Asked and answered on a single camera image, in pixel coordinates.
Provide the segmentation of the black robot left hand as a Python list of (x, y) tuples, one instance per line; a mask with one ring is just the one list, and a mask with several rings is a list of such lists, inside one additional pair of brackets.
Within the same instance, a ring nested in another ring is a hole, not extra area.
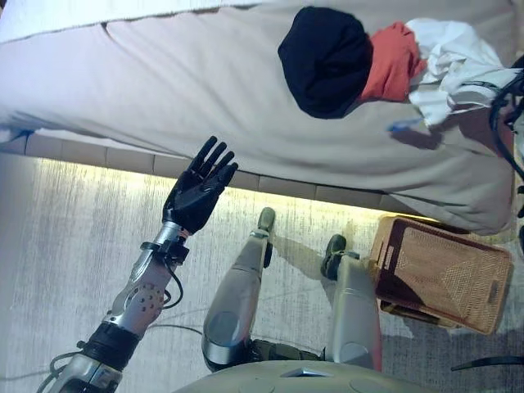
[(210, 137), (178, 177), (162, 210), (162, 221), (194, 234), (209, 220), (238, 164), (225, 142)]

